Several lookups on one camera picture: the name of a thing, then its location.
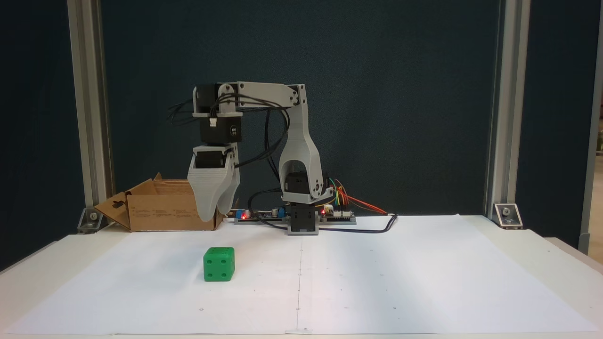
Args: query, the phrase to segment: yellow wire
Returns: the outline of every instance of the yellow wire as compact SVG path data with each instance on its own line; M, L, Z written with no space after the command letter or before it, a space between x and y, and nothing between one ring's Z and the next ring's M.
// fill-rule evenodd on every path
M337 194L337 186L335 185L335 182L333 181L333 179L329 178L329 180L331 180L331 182L333 183L333 189L335 190L335 200L337 205L339 205L339 194Z
M341 183L339 180L335 179L335 181L336 181L336 182L337 182L337 183L338 183L338 184L341 186L341 189L343 189L343 194L345 194L345 195L346 195L346 197L347 197L346 188L345 188L345 187L343 187L343 184L342 184L342 183Z
M333 200L329 201L328 203L324 203L324 204L321 204L321 205L316 205L316 207L328 205L328 204L332 203L333 201L335 201L335 198L333 198Z
M344 204L346 201L345 201L345 199L344 199L343 192L341 192L339 189L337 189L337 198L339 198L339 195L340 195L340 194L341 194L341 200L340 200L340 201L341 201L341 204Z

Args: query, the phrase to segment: gray 3d-printed arm link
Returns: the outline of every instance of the gray 3d-printed arm link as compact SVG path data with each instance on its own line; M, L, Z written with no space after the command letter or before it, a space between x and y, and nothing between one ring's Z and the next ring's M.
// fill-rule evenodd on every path
M320 155L310 138L308 131L308 99L306 98L306 86L304 84L284 85L272 83L252 83L239 81L236 83L224 83L218 89L218 96L236 91L240 94L274 102L287 108L289 115L289 131L287 142L279 161L280 188L283 192L283 201L293 203L311 204L318 200L331 197L332 190L323 191L323 171L320 165ZM193 99L196 98L196 89L193 90ZM267 107L263 104L245 103L241 108ZM222 103L219 106L218 117L241 115L236 112L233 101ZM205 112L195 112L193 116L207 117ZM220 147L199 146L193 148L194 154L198 151L217 150L223 152L232 147L225 145ZM226 214L232 206L236 188L239 185L239 170L234 168L238 163L238 151L234 151L233 158L227 159L224 168L195 168L195 156L191 160L188 179L197 202L197 211L202 220L208 221L213 217L216 206L218 210ZM294 171L294 163L301 162L308 175L310 194L286 192L285 178Z

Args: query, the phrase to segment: robotic arm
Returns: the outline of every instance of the robotic arm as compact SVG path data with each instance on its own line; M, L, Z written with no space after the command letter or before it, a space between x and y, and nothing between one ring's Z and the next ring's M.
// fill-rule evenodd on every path
M188 180L202 220L211 220L218 210L232 207L240 184L238 142L241 116L263 107L286 109L288 137L280 156L282 199L291 206L288 234L318 234L314 203L333 196L327 189L320 155L308 132L308 101L303 84L232 82L197 86L193 90L193 116L201 120L201 140L193 148ZM294 164L303 164L295 171Z

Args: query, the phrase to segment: red wire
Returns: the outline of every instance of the red wire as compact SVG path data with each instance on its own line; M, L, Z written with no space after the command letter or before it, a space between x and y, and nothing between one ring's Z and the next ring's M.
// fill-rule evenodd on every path
M337 190L341 193L341 196L343 198L343 204L347 205L349 203L349 200L347 199L347 195L343 192L343 190L341 188L337 188Z
M358 199L356 199L356 198L354 198L354 197L351 197L351 196L349 196L349 195L347 196L347 198L348 198L348 199L352 199L352 200L354 200L354 201L357 201L357 202L359 202L359 203L361 203L361 204L364 204L364 205L366 205L366 206L368 206L368 207L370 207L370 208L373 208L373 209L374 209L374 210L376 210L377 212L381 212L381 213L383 213L383 214L387 214L387 212L385 212L384 210L382 210L381 208L379 208L379 207L377 207L377 206L373 206L373 205L371 205L371 204L369 204L369 203L365 203L364 201L362 201L362 200L358 200Z

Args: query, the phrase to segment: white table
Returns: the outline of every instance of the white table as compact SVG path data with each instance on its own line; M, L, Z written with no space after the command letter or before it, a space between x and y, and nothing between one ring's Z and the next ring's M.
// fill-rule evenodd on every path
M530 230L502 230L482 216L466 216L490 241L512 260L543 282L561 299L603 329L603 274L602 268L583 259L577 251L559 244L553 245ZM69 235L39 251L27 260L0 274L0 338L40 338L35 335L7 335L4 329L25 315L34 306L50 296L64 283L86 268L92 261L117 244L128 233L119 226L108 227L94 235ZM272 337L291 338L286 334ZM44 336L45 338L72 338L72 336ZM161 339L169 335L114 335L116 338ZM178 335L178 338L209 338L217 335ZM246 335L248 339L265 336ZM355 335L359 338L375 335ZM382 338L603 338L603 331L542 334L478 334L478 335L379 335ZM98 336L78 336L98 338Z

